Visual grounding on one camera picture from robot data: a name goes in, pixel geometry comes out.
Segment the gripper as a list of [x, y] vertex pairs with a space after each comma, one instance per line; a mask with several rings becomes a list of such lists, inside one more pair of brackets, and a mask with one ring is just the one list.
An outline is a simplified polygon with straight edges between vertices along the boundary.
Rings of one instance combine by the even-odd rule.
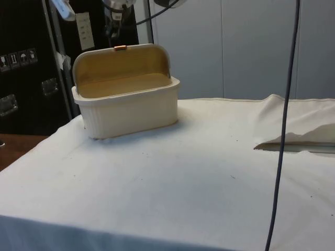
[[107, 20], [104, 28], [105, 36], [119, 37], [121, 29], [121, 20]]

